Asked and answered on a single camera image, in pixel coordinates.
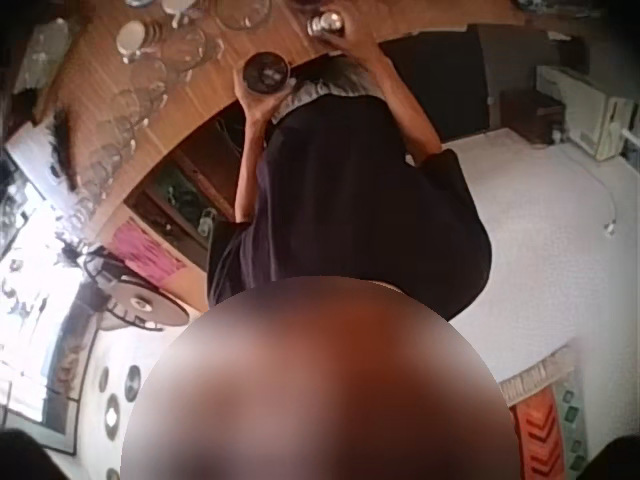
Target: black shirt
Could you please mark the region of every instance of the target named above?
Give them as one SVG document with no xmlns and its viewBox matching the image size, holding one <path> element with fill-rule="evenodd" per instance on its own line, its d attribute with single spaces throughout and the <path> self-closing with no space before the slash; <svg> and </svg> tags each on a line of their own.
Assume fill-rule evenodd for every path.
<svg viewBox="0 0 640 480">
<path fill-rule="evenodd" d="M 391 284 L 447 320 L 484 289 L 491 245 L 458 158 L 419 168 L 386 103 L 321 97 L 277 126 L 258 166 L 251 224 L 214 232 L 208 292 L 216 305 L 299 276 Z"/>
</svg>

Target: person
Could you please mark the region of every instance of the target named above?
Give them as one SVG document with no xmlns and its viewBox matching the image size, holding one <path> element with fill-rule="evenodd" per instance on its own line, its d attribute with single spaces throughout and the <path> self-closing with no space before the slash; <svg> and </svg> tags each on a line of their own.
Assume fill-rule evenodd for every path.
<svg viewBox="0 0 640 480">
<path fill-rule="evenodd" d="M 450 320 L 482 292 L 491 267 L 460 163 L 355 8 L 326 10 L 345 29 L 323 39 L 348 60 L 330 60 L 320 79 L 261 96 L 236 71 L 245 145 L 235 222 L 212 236 L 209 303 L 330 275 L 382 283 Z"/>
<path fill-rule="evenodd" d="M 140 390 L 122 480 L 520 478 L 491 372 L 433 311 L 363 280 L 303 277 L 191 324 Z"/>
</svg>

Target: rug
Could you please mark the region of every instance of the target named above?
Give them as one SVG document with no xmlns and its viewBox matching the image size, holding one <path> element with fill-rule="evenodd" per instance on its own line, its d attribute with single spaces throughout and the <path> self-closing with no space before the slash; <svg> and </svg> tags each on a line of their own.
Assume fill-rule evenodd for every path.
<svg viewBox="0 0 640 480">
<path fill-rule="evenodd" d="M 565 346 L 500 384 L 520 444 L 523 480 L 575 480 L 587 464 L 575 363 Z"/>
</svg>

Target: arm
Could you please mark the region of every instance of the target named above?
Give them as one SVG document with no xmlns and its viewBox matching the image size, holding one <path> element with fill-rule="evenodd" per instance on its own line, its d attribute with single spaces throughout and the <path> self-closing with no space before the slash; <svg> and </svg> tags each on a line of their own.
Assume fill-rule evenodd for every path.
<svg viewBox="0 0 640 480">
<path fill-rule="evenodd" d="M 244 150 L 240 165 L 240 176 L 236 191 L 235 220 L 237 223 L 250 222 L 258 197 L 258 163 L 264 153 L 264 135 L 267 124 L 280 104 L 291 94 L 295 81 L 273 95 L 258 95 L 251 92 L 242 79 L 241 69 L 234 71 L 234 88 L 238 101 L 247 118 Z"/>
<path fill-rule="evenodd" d="M 393 63 L 378 46 L 366 23 L 346 2 L 336 2 L 325 10 L 339 12 L 344 18 L 344 36 L 326 34 L 323 38 L 347 53 L 369 71 L 382 91 L 405 139 L 407 151 L 416 162 L 442 151 L 442 142 L 431 121 L 402 81 Z"/>
<path fill-rule="evenodd" d="M 237 223 L 250 222 L 258 196 L 256 170 L 264 152 L 266 124 L 247 122 L 244 137 L 244 151 L 240 164 L 238 189 L 236 191 L 235 219 Z"/>
</svg>

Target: white wall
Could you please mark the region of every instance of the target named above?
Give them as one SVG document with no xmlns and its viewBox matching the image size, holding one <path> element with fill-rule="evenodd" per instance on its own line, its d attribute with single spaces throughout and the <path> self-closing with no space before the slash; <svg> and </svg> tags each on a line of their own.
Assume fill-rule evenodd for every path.
<svg viewBox="0 0 640 480">
<path fill-rule="evenodd" d="M 638 429 L 638 175 L 508 130 L 454 142 L 493 244 L 489 285 L 453 325 L 497 381 L 576 336 L 590 455 Z M 612 238 L 603 226 L 618 216 Z"/>
</svg>

